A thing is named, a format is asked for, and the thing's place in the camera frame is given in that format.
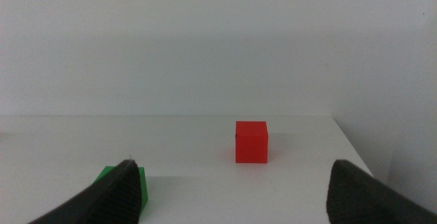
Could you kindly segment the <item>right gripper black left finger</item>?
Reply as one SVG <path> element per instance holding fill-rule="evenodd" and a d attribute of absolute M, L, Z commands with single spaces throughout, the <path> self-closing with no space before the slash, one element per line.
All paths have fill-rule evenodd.
<path fill-rule="evenodd" d="M 123 160 L 85 190 L 32 222 L 137 224 L 141 206 L 139 168 L 134 160 Z"/>

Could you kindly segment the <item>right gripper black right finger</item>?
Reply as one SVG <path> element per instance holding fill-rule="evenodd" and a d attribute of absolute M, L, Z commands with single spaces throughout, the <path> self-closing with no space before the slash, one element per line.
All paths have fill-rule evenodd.
<path fill-rule="evenodd" d="M 326 212 L 330 223 L 436 224 L 436 214 L 387 187 L 348 160 L 330 173 Z"/>

